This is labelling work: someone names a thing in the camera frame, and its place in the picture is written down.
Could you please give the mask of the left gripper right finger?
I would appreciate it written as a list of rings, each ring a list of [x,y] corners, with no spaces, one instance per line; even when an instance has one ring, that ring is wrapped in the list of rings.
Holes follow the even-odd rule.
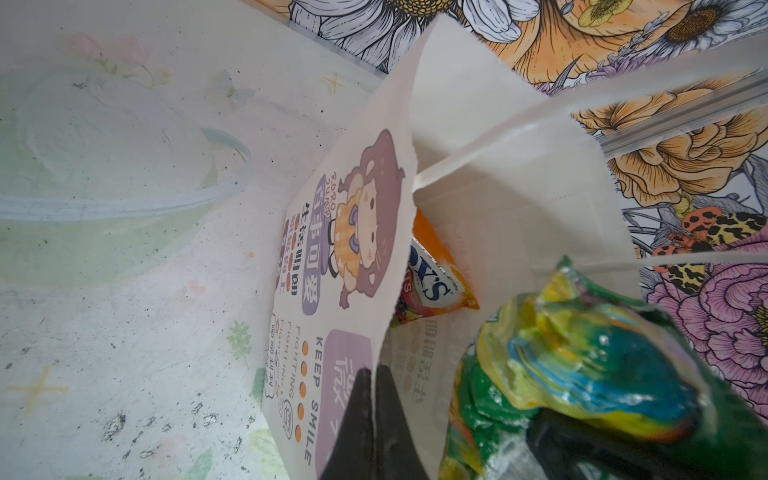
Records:
[[[374,478],[427,480],[429,476],[414,446],[394,377],[386,365],[377,366],[374,393]]]

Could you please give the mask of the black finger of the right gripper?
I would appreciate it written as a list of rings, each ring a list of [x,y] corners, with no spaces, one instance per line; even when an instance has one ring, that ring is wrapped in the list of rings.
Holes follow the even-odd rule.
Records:
[[[526,443],[549,479],[584,479],[592,465],[618,479],[698,479],[702,470],[670,459],[651,447],[543,409]]]

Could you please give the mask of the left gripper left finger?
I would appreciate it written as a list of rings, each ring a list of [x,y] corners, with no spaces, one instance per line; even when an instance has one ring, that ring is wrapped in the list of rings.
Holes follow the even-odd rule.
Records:
[[[337,440],[322,472],[322,480],[368,480],[374,466],[372,374],[360,369],[355,377]]]

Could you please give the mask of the green snack packet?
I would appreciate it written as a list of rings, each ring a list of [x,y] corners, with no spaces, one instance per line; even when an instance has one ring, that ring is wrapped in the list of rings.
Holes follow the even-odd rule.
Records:
[[[700,468],[763,479],[767,431],[660,308],[561,259],[546,284],[503,304],[458,362],[443,479],[549,479],[526,443],[553,410]]]

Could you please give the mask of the Fox's candy packet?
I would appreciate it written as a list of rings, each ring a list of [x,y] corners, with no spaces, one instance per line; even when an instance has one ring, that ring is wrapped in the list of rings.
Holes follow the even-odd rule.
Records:
[[[479,309],[474,292],[434,227],[418,210],[407,270],[391,325],[405,325],[463,308]]]

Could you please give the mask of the white printed paper bag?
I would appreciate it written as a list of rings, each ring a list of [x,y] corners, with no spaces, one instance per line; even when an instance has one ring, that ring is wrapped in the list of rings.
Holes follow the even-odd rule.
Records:
[[[381,360],[418,213],[479,301],[401,326],[392,343],[416,451],[436,476],[459,357],[505,301],[541,288],[563,256],[617,293],[639,291],[607,149],[575,113],[766,64],[758,35],[549,96],[438,17],[278,230],[263,406],[288,475],[321,475],[356,372]]]

